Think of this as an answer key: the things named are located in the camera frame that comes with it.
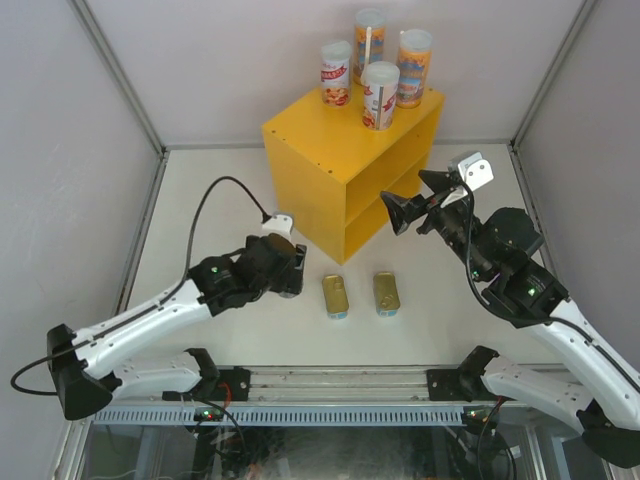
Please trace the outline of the small red-white can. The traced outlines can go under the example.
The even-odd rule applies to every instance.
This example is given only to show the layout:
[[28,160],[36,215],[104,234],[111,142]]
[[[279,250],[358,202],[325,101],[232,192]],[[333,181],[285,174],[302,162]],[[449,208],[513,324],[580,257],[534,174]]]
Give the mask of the small red-white can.
[[361,77],[364,87],[363,124],[375,131],[388,129],[393,120],[400,77],[399,68],[390,62],[369,64]]
[[325,105],[342,107],[350,101],[351,52],[346,40],[331,41],[321,47],[320,91]]

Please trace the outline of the tall can with white spoon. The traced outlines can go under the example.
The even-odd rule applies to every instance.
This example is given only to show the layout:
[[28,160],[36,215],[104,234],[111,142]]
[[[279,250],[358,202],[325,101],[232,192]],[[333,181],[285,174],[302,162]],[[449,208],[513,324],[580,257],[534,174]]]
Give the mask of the tall can with white spoon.
[[357,84],[365,66],[383,60],[386,36],[386,17],[376,8],[365,8],[355,15],[353,78]]

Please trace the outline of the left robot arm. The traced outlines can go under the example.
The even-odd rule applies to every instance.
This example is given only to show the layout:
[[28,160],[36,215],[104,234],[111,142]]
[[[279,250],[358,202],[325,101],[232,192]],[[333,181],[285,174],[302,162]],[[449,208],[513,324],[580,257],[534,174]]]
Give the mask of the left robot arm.
[[153,361],[148,370],[129,359],[176,330],[239,309],[273,292],[299,295],[307,248],[270,233],[250,235],[244,247],[209,256],[189,268],[170,291],[91,327],[60,324],[47,333],[47,366],[67,420],[89,417],[118,397],[154,391],[206,400],[219,387],[208,353],[190,348],[178,361]]

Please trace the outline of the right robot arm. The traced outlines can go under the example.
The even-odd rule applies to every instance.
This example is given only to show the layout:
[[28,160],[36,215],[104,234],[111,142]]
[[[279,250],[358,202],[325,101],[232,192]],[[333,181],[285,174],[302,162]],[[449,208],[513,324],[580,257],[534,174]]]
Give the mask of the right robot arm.
[[415,221],[422,223],[418,234],[437,232],[463,263],[479,304],[555,351],[576,379],[563,383],[478,346],[458,367],[462,395],[473,400],[490,393],[523,402],[571,427],[608,463],[638,466],[639,373],[533,260],[543,238],[526,211],[502,207],[481,221],[459,174],[422,170],[419,177],[432,191],[428,198],[380,194],[394,233]]

